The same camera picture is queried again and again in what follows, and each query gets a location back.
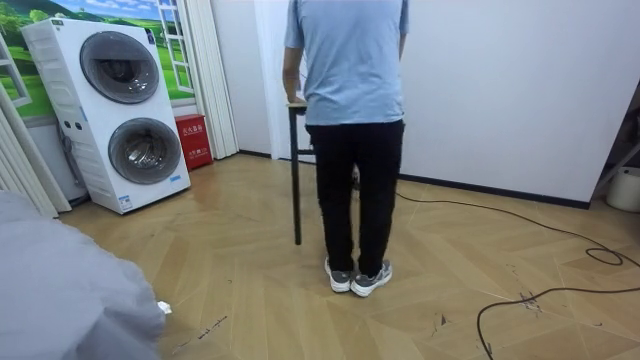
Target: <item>light blue t-shirt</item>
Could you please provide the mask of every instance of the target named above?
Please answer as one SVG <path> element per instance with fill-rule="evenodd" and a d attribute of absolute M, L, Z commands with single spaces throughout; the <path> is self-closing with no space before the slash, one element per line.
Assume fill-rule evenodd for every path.
<path fill-rule="evenodd" d="M 290 0 L 285 46 L 304 48 L 307 124 L 402 119 L 400 35 L 409 0 Z"/>

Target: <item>white bucket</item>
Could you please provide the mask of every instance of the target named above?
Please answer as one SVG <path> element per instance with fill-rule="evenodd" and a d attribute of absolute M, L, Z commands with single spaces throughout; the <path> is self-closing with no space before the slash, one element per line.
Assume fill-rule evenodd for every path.
<path fill-rule="evenodd" d="M 607 203 L 616 209 L 640 212 L 640 169 L 618 170 L 609 188 Z"/>

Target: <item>washing machine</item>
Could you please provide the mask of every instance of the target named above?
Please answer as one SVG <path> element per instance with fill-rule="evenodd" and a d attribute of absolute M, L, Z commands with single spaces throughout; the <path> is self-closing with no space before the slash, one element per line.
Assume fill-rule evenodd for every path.
<path fill-rule="evenodd" d="M 123 214 L 190 186 L 149 30 L 48 19 L 22 33 L 92 201 Z"/>

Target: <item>porthole door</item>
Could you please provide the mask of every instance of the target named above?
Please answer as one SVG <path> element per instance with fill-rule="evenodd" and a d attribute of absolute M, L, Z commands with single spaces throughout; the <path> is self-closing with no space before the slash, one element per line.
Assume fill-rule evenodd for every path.
<path fill-rule="evenodd" d="M 80 51 L 87 81 L 104 97 L 139 104 L 156 92 L 160 74 L 147 48 L 131 36 L 105 31 L 90 36 Z"/>
<path fill-rule="evenodd" d="M 167 179 L 178 167 L 181 156 L 178 136 L 154 119 L 129 120 L 109 140 L 111 165 L 136 184 L 155 184 Z"/>

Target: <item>black metal leg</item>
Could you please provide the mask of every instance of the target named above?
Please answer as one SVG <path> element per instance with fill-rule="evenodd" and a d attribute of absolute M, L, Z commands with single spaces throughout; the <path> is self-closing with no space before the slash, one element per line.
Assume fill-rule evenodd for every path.
<path fill-rule="evenodd" d="M 300 223 L 300 177 L 298 168 L 298 124 L 297 111 L 289 108 L 289 132 L 291 135 L 291 188 L 293 192 L 293 226 L 296 245 L 302 244 L 302 224 Z"/>

